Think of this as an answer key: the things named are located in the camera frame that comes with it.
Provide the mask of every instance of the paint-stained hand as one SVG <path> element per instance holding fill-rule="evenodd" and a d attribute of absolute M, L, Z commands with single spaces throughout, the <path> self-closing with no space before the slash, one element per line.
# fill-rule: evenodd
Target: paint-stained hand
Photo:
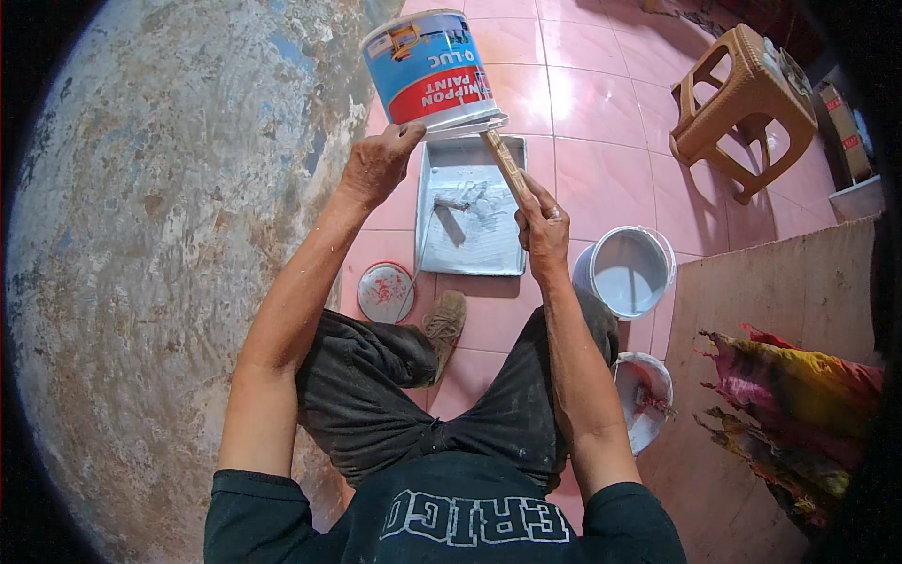
<path fill-rule="evenodd" d="M 367 210 L 375 209 L 407 176 L 410 153 L 425 134 L 425 125 L 412 122 L 389 125 L 381 135 L 354 143 L 338 189 Z"/>
<path fill-rule="evenodd" d="M 569 276 L 566 249 L 570 242 L 570 216 L 554 197 L 520 169 L 535 199 L 525 198 L 523 209 L 514 213 L 520 227 L 520 245 L 529 253 L 532 277 L 544 285 L 555 275 Z"/>

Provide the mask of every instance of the shoe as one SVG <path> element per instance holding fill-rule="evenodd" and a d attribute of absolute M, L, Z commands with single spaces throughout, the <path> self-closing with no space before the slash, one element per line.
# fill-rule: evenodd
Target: shoe
<path fill-rule="evenodd" d="M 442 292 L 442 295 L 432 303 L 429 313 L 423 316 L 423 334 L 429 339 L 429 344 L 432 345 L 438 358 L 436 375 L 423 385 L 424 388 L 437 384 L 448 358 L 457 347 L 461 331 L 464 330 L 464 321 L 466 321 L 466 298 L 456 290 Z"/>

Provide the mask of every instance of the paint bucket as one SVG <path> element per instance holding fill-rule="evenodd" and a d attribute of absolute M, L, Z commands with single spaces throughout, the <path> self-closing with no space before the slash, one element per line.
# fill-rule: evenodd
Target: paint bucket
<path fill-rule="evenodd" d="M 357 283 L 357 306 L 370 321 L 399 323 L 410 314 L 416 291 L 407 269 L 391 261 L 367 268 Z"/>
<path fill-rule="evenodd" d="M 662 406 L 673 405 L 674 386 L 664 363 L 645 353 L 620 353 L 612 372 L 632 455 L 636 456 L 651 444 L 667 422 L 667 410 Z"/>
<path fill-rule="evenodd" d="M 630 321 L 658 305 L 676 274 L 677 257 L 666 237 L 651 227 L 626 226 L 608 231 L 579 255 L 573 284 L 600 298 L 621 321 Z"/>
<path fill-rule="evenodd" d="M 361 51 L 389 123 L 423 122 L 424 141 L 507 124 L 463 12 L 397 18 L 370 32 Z"/>

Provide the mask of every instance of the leg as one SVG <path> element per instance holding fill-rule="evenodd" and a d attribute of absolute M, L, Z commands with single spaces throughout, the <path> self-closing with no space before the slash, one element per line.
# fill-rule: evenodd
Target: leg
<path fill-rule="evenodd" d="M 413 326 L 364 323 L 323 311 L 298 371 L 299 423 L 354 488 L 407 457 L 434 422 L 401 388 L 437 369 Z"/>
<path fill-rule="evenodd" d="M 604 302 L 576 289 L 595 344 L 608 366 L 617 359 L 617 319 Z M 568 448 L 555 423 L 545 314 L 529 318 L 492 385 L 470 411 L 444 423 L 455 448 L 510 461 L 546 493 L 560 483 Z"/>

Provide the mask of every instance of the person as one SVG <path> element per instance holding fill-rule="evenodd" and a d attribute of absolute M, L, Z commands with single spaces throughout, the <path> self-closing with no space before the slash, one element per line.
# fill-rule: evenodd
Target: person
<path fill-rule="evenodd" d="M 543 306 L 471 410 L 439 421 L 402 391 L 441 376 L 464 326 L 463 294 L 442 294 L 423 332 L 324 310 L 348 248 L 424 133 L 389 125 L 354 144 L 263 300 L 232 377 L 206 560 L 685 562 L 630 449 L 608 368 L 616 320 L 570 283 L 569 217 L 525 172 L 535 198 L 515 219 Z M 298 423 L 356 490 L 327 533 L 313 529 L 290 479 Z M 578 538 L 545 499 L 567 455 L 585 504 Z"/>

